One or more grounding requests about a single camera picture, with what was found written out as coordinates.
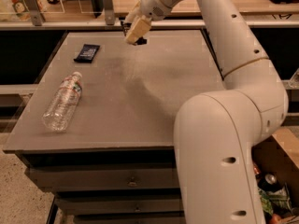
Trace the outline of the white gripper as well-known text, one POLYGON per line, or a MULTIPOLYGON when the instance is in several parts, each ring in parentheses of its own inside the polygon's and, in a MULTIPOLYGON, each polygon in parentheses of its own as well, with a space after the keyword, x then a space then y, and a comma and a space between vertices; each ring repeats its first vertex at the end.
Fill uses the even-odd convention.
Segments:
POLYGON ((125 23, 132 23, 125 41, 128 44, 137 43, 150 30, 151 20, 163 20, 170 14, 173 6, 173 0, 140 0, 137 2, 124 20, 125 23))

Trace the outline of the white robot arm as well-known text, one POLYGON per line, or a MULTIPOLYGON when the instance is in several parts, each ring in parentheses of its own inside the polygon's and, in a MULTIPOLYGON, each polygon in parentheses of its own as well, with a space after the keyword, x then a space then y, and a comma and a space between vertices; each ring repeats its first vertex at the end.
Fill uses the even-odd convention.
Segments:
MULTIPOLYGON (((125 21, 134 44, 182 0, 139 0, 125 21)), ((197 0, 223 78, 176 115, 174 146, 186 224, 266 224, 251 149, 282 124, 288 95, 231 0, 197 0)))

